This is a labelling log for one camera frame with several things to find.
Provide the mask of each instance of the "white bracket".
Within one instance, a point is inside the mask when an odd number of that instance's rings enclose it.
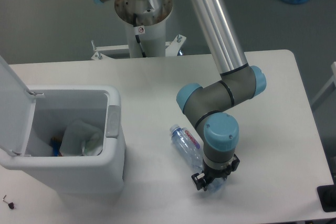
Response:
[[[312,111],[315,111],[336,89],[336,62],[331,65],[333,76],[323,85],[320,91],[310,102]]]
[[[186,40],[186,37],[179,34],[173,41],[166,42],[166,57],[183,55],[181,47]],[[93,40],[91,43],[93,51],[95,52],[91,57],[92,60],[113,60],[113,58],[110,58],[106,55],[125,55],[130,53],[128,45],[95,47]]]

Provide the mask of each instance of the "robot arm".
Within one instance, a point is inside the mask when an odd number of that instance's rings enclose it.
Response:
[[[130,6],[126,8],[126,16],[134,19],[124,20],[134,26],[139,25],[140,19],[143,20],[140,24],[157,24],[163,19],[165,5],[162,3],[163,0],[127,1]],[[182,112],[204,142],[204,171],[193,175],[192,180],[198,190],[206,190],[214,178],[226,178],[239,164],[235,155],[239,139],[238,123],[232,116],[222,112],[263,92],[266,78],[259,68],[248,65],[223,0],[192,0],[192,3],[222,78],[206,88],[197,83],[189,84],[176,97]],[[149,8],[147,12],[145,8],[148,4],[152,9]],[[146,19],[148,13],[157,14],[151,15],[155,18],[154,23],[150,23],[153,22],[152,19]]]

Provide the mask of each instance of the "metal bolt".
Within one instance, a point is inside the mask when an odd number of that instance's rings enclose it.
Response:
[[[91,41],[91,44],[92,44],[93,51],[94,51],[94,52],[97,52],[97,54],[95,55],[95,57],[98,56],[98,59],[101,60],[103,57],[101,56],[100,51],[97,50],[97,48],[96,48],[96,46],[94,45],[94,43],[95,43],[95,42],[92,40],[92,41]]]
[[[93,42],[93,40],[92,40],[92,41],[91,41],[92,48],[93,48],[94,51],[96,51],[97,49],[96,49],[96,46],[94,45],[94,43],[95,43],[95,42]]]
[[[98,59],[102,59],[103,57],[102,57],[102,55],[100,54],[100,51],[97,51],[97,54],[98,54]]]

